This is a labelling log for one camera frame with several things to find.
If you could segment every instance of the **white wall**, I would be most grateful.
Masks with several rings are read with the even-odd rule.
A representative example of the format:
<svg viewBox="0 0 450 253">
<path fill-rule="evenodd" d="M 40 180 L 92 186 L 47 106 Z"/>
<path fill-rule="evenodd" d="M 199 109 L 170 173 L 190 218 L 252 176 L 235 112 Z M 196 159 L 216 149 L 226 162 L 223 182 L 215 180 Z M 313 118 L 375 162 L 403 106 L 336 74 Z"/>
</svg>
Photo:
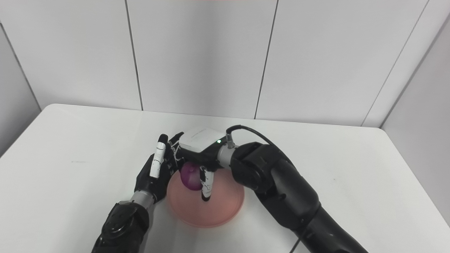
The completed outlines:
<svg viewBox="0 0 450 253">
<path fill-rule="evenodd" d="M 144 110 L 253 118 L 276 0 L 128 0 Z"/>
<path fill-rule="evenodd" d="M 281 0 L 265 65 L 276 3 L 0 0 L 0 17 L 42 107 L 379 127 L 450 11 Z"/>
<path fill-rule="evenodd" d="M 0 0 L 0 18 L 42 108 L 141 109 L 124 0 Z"/>
<path fill-rule="evenodd" d="M 0 23 L 0 156 L 39 112 Z"/>
<path fill-rule="evenodd" d="M 390 73 L 392 66 L 427 2 L 280 1 L 256 118 L 362 125 L 387 76 L 397 74 Z M 381 125 L 444 22 L 450 1 L 439 3 L 441 10 L 425 16 L 440 20 L 427 23 L 434 33 L 422 30 L 408 41 L 416 47 L 403 53 L 415 60 L 396 69 L 403 79 L 386 86 L 396 89 L 371 126 Z"/>
<path fill-rule="evenodd" d="M 450 23 L 400 97 L 383 129 L 450 224 Z"/>
</svg>

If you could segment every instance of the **pink plate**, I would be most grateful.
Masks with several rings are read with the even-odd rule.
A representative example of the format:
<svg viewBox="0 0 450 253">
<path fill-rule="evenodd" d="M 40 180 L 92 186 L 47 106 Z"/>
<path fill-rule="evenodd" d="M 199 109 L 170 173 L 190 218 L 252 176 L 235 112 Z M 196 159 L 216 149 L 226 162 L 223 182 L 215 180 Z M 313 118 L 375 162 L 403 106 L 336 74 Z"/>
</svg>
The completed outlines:
<svg viewBox="0 0 450 253">
<path fill-rule="evenodd" d="M 167 200 L 177 217 L 194 227 L 216 227 L 236 216 L 244 202 L 244 187 L 236 183 L 231 171 L 219 169 L 214 173 L 211 199 L 202 200 L 202 191 L 186 188 L 176 172 L 167 188 Z"/>
</svg>

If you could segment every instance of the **panel seam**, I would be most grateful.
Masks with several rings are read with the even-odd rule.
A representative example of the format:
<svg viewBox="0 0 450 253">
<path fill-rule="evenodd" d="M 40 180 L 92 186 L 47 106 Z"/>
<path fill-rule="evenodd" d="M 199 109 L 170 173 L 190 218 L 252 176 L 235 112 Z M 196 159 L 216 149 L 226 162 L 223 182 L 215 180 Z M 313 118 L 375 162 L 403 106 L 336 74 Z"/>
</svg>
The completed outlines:
<svg viewBox="0 0 450 253">
<path fill-rule="evenodd" d="M 139 101 L 140 101 L 141 111 L 143 111 L 144 110 L 144 106 L 142 104 L 142 94 L 141 94 L 140 82 L 139 82 L 138 65 L 136 63 L 135 44 L 134 44 L 134 41 L 133 41 L 133 33 L 131 32 L 130 13 L 128 11 L 128 0 L 125 0 L 125 9 L 126 9 L 126 19 L 128 21 L 128 31 L 130 32 L 131 51 L 133 52 L 133 61 L 134 61 L 134 64 L 135 64 L 136 82 L 138 84 L 138 92 L 139 92 Z"/>
<path fill-rule="evenodd" d="M 428 5 L 429 2 L 430 2 L 430 0 L 427 0 L 427 2 L 425 3 L 425 6 L 423 7 L 422 11 L 420 12 L 420 15 L 419 15 L 419 17 L 417 18 L 416 23 L 415 23 L 414 26 L 413 26 L 413 29 L 411 29 L 411 32 L 409 33 L 408 38 L 406 38 L 406 41 L 405 41 L 405 43 L 403 44 L 403 47 L 401 48 L 400 53 L 397 55 L 397 58 L 395 59 L 394 64 L 392 65 L 391 69 L 389 70 L 389 73 L 388 73 L 387 76 L 386 76 L 386 79 L 384 79 L 384 82 L 383 82 L 383 84 L 381 85 L 381 88 L 380 88 L 380 90 L 378 91 L 378 93 L 377 93 L 375 99 L 373 100 L 373 103 L 372 103 L 372 105 L 370 106 L 370 108 L 369 108 L 369 110 L 368 110 L 366 116 L 364 117 L 364 120 L 362 121 L 361 126 L 364 125 L 364 122 L 366 121 L 367 117 L 369 116 L 370 111 L 372 110 L 372 107 L 374 106 L 375 102 L 376 102 L 377 99 L 378 99 L 378 96 L 380 96 L 380 93 L 381 93 L 381 91 L 383 90 L 384 85 L 386 84 L 387 80 L 389 79 L 389 77 L 390 77 L 390 75 L 391 75 L 391 73 L 392 73 L 392 70 L 394 69 L 395 65 L 397 64 L 397 61 L 398 61 L 398 59 L 400 58 L 400 55 L 401 55 L 401 53 L 403 52 L 403 49 L 405 49 L 406 44 L 407 44 L 408 41 L 410 40 L 410 37 L 411 37 L 411 35 L 413 34 L 414 29 L 416 28 L 417 23 L 419 22 L 420 18 L 422 17 L 422 14 L 423 14 L 423 12 L 425 11 L 425 9 L 426 9 L 426 7 L 427 7 L 427 5 Z"/>
<path fill-rule="evenodd" d="M 259 86 L 258 100 L 256 101 L 255 117 L 253 119 L 256 119 L 256 114 L 258 112 L 259 98 L 261 97 L 262 83 L 264 81 L 264 74 L 266 72 L 265 67 L 267 65 L 267 58 L 269 57 L 270 42 L 272 41 L 272 34 L 274 32 L 275 18 L 277 16 L 278 1 L 279 0 L 277 0 L 277 3 L 275 5 L 274 19 L 272 21 L 272 28 L 270 29 L 269 44 L 267 45 L 267 52 L 265 54 L 264 68 L 262 70 L 262 77 L 261 77 L 261 84 Z"/>
<path fill-rule="evenodd" d="M 22 65 L 20 64 L 19 58 L 17 57 L 17 54 L 16 54 L 16 52 L 14 51 L 13 44 L 11 44 L 11 41 L 9 40 L 9 37 L 8 37 L 8 35 L 6 34 L 6 30 L 5 30 L 5 28 L 3 27 L 3 24 L 2 24 L 2 23 L 0 23 L 0 28 L 1 28 L 3 34 L 4 34 L 5 38 L 6 38 L 6 41 L 8 42 L 9 47 L 11 48 L 11 51 L 12 51 L 13 54 L 14 54 L 14 58 L 16 59 L 16 62 L 17 62 L 17 64 L 19 65 L 20 71 L 22 72 L 23 78 L 25 79 L 25 82 L 27 83 L 27 86 L 28 86 L 28 88 L 30 89 L 31 95 L 33 96 L 33 99 L 34 99 L 34 101 L 36 102 L 36 105 L 37 105 L 39 111 L 42 112 L 41 105 L 39 105 L 39 102 L 37 101 L 36 95 L 34 94 L 34 91 L 33 91 L 33 89 L 31 88 L 30 82 L 28 81 L 28 78 L 27 78 L 27 76 L 25 75 L 25 72 L 23 71 L 23 68 L 22 68 Z"/>
</svg>

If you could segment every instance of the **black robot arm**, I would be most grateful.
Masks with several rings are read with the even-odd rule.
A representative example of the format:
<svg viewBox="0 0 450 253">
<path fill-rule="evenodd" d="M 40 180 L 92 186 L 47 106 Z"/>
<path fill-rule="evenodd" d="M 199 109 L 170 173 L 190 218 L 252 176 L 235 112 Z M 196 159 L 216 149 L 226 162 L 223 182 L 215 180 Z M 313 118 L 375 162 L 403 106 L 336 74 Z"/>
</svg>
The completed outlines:
<svg viewBox="0 0 450 253">
<path fill-rule="evenodd" d="M 234 179 L 254 190 L 274 219 L 312 253 L 367 253 L 322 208 L 317 193 L 276 146 L 236 147 L 229 167 Z"/>
</svg>

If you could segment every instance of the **silver metal joint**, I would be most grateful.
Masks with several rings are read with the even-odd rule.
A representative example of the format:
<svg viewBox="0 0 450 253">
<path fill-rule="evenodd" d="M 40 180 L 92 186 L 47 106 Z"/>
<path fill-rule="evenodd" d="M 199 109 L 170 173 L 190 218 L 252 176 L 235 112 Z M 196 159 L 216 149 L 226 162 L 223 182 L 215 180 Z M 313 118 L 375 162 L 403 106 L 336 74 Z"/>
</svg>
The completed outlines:
<svg viewBox="0 0 450 253">
<path fill-rule="evenodd" d="M 228 145 L 228 149 L 233 149 L 234 148 L 234 142 L 233 142 L 233 137 L 231 137 L 231 133 L 226 134 L 226 143 Z"/>
</svg>

